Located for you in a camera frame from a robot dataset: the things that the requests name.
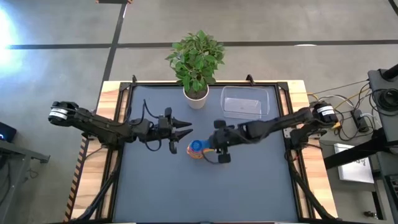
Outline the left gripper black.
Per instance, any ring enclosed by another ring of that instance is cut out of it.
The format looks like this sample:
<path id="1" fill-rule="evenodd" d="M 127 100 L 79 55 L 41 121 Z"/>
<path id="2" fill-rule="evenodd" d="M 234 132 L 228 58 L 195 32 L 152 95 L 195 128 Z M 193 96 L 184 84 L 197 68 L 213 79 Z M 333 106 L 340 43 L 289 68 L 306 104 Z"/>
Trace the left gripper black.
<path id="1" fill-rule="evenodd" d="M 179 140 L 184 138 L 186 135 L 190 134 L 193 129 L 174 131 L 174 127 L 178 129 L 191 126 L 192 124 L 190 122 L 177 120 L 176 118 L 171 118 L 171 114 L 171 107 L 166 108 L 164 114 L 159 115 L 157 126 L 160 139 L 168 139 L 170 152 L 172 154 L 176 154 L 176 143 L 179 142 Z"/>

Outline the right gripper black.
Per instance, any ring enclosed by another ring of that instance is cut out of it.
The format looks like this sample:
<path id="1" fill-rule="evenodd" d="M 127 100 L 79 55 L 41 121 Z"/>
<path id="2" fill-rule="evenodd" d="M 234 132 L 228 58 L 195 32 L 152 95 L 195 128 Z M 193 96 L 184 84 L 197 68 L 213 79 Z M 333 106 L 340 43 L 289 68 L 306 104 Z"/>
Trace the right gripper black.
<path id="1" fill-rule="evenodd" d="M 218 154 L 218 163 L 226 164 L 231 162 L 231 156 L 228 152 L 228 147 L 234 139 L 232 134 L 236 134 L 237 129 L 235 125 L 227 125 L 225 120 L 217 119 L 213 123 L 215 131 L 208 138 L 209 146 L 207 152 L 214 152 Z"/>

